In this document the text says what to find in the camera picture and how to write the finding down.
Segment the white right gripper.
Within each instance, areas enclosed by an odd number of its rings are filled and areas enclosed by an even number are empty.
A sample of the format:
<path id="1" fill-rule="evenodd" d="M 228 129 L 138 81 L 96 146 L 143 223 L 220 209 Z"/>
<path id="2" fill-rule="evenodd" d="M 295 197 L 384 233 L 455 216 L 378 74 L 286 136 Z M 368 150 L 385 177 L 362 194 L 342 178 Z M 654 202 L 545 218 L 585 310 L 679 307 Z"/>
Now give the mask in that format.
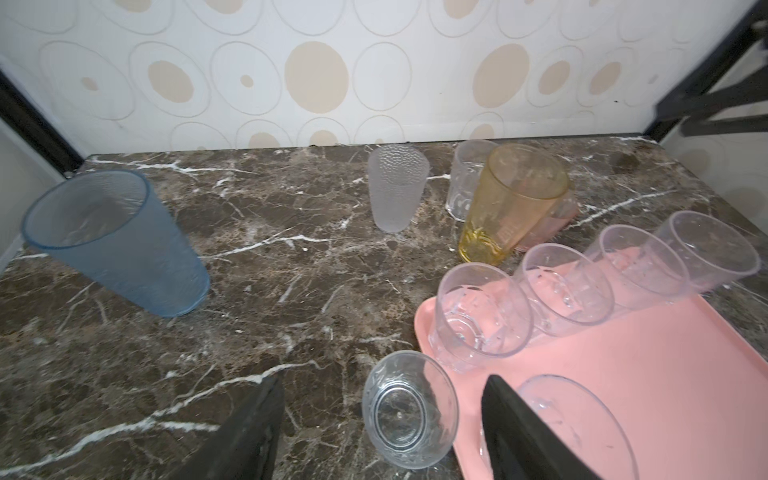
<path id="1" fill-rule="evenodd" d="M 767 131 L 767 115 L 742 116 L 713 120 L 721 111 L 767 100 L 767 84 L 744 80 L 739 84 L 689 97 L 671 93 L 656 106 L 659 120 L 683 119 L 683 136 L 745 134 Z"/>

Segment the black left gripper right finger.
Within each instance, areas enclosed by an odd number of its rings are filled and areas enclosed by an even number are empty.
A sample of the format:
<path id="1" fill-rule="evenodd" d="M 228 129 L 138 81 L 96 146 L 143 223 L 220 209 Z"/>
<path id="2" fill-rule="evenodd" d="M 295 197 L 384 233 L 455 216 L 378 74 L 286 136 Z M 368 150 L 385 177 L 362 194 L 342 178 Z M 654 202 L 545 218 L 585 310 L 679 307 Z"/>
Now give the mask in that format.
<path id="1" fill-rule="evenodd" d="M 481 415 L 495 479 L 598 477 L 499 375 L 487 378 Z"/>

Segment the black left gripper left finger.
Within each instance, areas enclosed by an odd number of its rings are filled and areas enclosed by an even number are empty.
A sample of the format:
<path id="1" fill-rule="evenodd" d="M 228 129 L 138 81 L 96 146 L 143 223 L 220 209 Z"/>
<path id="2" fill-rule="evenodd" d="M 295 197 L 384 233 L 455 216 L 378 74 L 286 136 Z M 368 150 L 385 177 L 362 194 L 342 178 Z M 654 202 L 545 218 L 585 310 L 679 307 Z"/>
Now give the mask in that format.
<path id="1" fill-rule="evenodd" d="M 280 379 L 263 380 L 171 477 L 270 479 L 275 469 L 284 404 Z"/>

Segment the clear large wide glass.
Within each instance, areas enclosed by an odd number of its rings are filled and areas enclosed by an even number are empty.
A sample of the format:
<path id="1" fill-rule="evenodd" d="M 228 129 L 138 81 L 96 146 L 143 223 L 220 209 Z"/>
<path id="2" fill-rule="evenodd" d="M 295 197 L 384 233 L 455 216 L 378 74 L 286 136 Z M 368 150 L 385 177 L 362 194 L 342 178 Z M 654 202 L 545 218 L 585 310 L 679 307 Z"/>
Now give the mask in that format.
<path id="1" fill-rule="evenodd" d="M 637 479 L 627 435 L 608 407 L 578 382 L 538 375 L 512 388 L 595 474 L 596 479 Z"/>

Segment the clear small round glass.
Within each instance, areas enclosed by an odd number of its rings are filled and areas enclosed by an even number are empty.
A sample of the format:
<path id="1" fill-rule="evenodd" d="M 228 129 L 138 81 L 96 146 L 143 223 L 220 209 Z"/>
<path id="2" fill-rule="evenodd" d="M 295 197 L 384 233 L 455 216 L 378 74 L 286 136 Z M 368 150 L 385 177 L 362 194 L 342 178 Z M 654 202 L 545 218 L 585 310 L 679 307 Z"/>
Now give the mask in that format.
<path id="1" fill-rule="evenodd" d="M 369 439 L 387 462 L 419 470 L 437 464 L 451 450 L 459 402 L 438 362 L 401 350 L 380 360 L 368 375 L 362 416 Z"/>

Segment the pink plastic tray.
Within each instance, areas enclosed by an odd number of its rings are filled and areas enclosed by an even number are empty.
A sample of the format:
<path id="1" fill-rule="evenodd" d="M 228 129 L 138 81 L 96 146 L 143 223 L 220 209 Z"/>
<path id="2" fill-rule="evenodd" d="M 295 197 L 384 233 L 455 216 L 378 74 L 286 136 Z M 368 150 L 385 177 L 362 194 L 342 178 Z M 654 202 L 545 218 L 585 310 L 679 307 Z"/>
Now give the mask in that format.
<path id="1" fill-rule="evenodd" d="M 487 368 L 451 372 L 458 396 L 453 448 L 467 479 L 488 479 L 480 402 L 490 374 L 511 387 L 572 380 L 615 418 L 630 454 L 583 447 L 606 479 L 763 479 L 767 363 L 702 297 L 635 311 L 571 336 L 542 336 Z"/>

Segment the clear wide faceted tumbler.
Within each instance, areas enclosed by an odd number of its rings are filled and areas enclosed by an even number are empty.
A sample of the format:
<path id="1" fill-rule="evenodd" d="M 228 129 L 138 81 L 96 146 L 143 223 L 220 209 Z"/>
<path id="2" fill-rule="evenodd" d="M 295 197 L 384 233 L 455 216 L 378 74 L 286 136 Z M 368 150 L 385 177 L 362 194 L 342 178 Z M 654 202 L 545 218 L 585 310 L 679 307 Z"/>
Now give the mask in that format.
<path id="1" fill-rule="evenodd" d="M 728 224 L 709 215 L 683 210 L 670 215 L 654 235 L 683 260 L 689 290 L 703 293 L 757 273 L 756 249 Z"/>

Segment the clear ribbed small glass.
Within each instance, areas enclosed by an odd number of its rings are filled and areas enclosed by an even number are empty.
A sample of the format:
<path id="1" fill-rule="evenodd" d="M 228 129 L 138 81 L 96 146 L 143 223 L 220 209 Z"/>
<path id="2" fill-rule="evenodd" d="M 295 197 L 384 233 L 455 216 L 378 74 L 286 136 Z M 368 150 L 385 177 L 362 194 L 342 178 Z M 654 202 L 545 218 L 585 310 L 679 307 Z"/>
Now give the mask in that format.
<path id="1" fill-rule="evenodd" d="M 533 311 L 535 338 L 562 338 L 598 326 L 615 307 L 612 286 L 595 262 L 557 243 L 528 250 L 514 279 Z"/>

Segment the clear faceted short tumbler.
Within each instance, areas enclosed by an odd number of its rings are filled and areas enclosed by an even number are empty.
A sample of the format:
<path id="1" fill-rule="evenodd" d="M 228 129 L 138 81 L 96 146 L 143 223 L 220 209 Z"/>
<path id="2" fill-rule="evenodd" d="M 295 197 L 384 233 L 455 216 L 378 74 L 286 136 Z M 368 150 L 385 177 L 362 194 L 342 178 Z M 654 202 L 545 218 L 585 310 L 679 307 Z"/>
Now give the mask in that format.
<path id="1" fill-rule="evenodd" d="M 596 263 L 612 287 L 615 318 L 672 302 L 688 291 L 689 270 L 678 253 L 640 228 L 609 226 L 584 255 Z"/>

